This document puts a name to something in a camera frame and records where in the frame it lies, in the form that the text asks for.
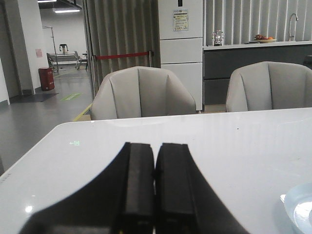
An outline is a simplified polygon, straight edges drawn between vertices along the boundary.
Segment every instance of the red container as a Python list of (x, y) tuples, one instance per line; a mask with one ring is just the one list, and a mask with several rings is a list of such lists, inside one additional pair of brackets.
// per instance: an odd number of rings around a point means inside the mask
[(38, 69), (42, 90), (54, 89), (53, 71), (51, 67), (42, 67)]

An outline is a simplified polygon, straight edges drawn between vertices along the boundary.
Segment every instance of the white refrigerator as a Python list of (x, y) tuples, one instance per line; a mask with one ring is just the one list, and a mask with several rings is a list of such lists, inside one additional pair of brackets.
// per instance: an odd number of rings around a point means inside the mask
[(174, 72), (202, 110), (203, 0), (158, 0), (161, 68)]

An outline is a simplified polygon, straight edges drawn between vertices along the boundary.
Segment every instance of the white table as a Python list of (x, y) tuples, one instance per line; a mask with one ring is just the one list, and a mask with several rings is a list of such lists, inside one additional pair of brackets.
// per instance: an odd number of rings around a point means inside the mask
[(87, 184), (124, 142), (186, 143), (251, 234), (292, 234), (280, 195), (312, 180), (312, 108), (73, 122), (57, 126), (0, 177), (0, 233)]

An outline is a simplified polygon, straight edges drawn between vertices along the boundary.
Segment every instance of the ceiling light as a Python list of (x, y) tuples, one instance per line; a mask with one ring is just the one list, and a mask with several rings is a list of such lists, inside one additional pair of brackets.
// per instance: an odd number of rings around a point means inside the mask
[(69, 13), (69, 12), (79, 12), (79, 9), (72, 9), (72, 10), (56, 10), (55, 13)]
[(38, 2), (53, 2), (53, 1), (57, 1), (57, 0), (38, 0)]

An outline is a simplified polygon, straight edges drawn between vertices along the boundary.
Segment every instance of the fruit bowl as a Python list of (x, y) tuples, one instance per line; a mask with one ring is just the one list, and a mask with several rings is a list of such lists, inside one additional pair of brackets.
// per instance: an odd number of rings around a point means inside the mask
[(260, 43), (270, 43), (270, 42), (275, 42), (276, 39), (264, 39), (264, 40), (256, 40)]

